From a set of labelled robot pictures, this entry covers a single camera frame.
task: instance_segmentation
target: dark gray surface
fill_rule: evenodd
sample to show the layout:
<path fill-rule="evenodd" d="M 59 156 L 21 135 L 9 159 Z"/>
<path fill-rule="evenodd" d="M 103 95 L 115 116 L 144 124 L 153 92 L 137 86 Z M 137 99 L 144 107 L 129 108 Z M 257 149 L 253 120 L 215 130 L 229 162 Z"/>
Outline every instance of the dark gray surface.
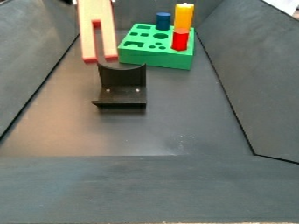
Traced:
<path fill-rule="evenodd" d="M 60 1 L 0 6 L 0 136 L 79 32 L 75 9 Z"/>
<path fill-rule="evenodd" d="M 298 222 L 298 172 L 296 164 L 220 150 L 196 157 L 1 157 L 1 222 Z"/>
<path fill-rule="evenodd" d="M 299 166 L 251 155 L 197 39 L 147 81 L 144 112 L 97 110 L 77 41 L 1 142 L 1 222 L 298 222 Z"/>
<path fill-rule="evenodd" d="M 249 154 L 197 39 L 191 71 L 147 68 L 145 110 L 99 110 L 91 104 L 99 87 L 97 66 L 83 63 L 77 41 L 9 130 L 0 156 Z"/>
<path fill-rule="evenodd" d="M 299 162 L 299 22 L 225 0 L 197 32 L 255 153 Z"/>
<path fill-rule="evenodd" d="M 223 0 L 191 0 L 195 4 L 192 26 L 196 27 Z M 129 30 L 132 25 L 139 23 L 155 24 L 155 13 L 164 11 L 172 13 L 175 4 L 184 3 L 184 0 L 116 0 L 113 3 L 115 22 L 117 30 Z"/>

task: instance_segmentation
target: green block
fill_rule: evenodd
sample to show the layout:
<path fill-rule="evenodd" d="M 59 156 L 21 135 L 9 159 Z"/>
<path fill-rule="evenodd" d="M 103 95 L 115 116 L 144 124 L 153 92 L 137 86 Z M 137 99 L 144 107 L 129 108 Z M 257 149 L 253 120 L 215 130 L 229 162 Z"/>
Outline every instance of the green block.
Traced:
<path fill-rule="evenodd" d="M 135 24 L 123 39 L 119 50 L 119 62 L 147 64 L 153 67 L 171 67 L 191 70 L 193 53 L 193 28 L 191 28 L 188 48 L 177 52 L 172 49 L 173 27 L 159 31 L 155 24 Z"/>

